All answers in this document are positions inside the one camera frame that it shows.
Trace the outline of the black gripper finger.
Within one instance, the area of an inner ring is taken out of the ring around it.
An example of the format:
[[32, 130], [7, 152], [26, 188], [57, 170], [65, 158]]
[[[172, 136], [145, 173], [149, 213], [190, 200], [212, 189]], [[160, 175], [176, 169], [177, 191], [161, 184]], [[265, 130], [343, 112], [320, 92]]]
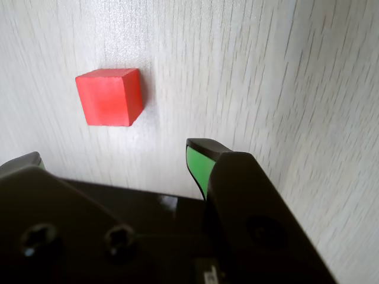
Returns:
[[2, 283], [123, 283], [131, 227], [44, 168], [38, 152], [1, 166]]
[[189, 138], [187, 168], [232, 283], [334, 283], [335, 278], [255, 158]]

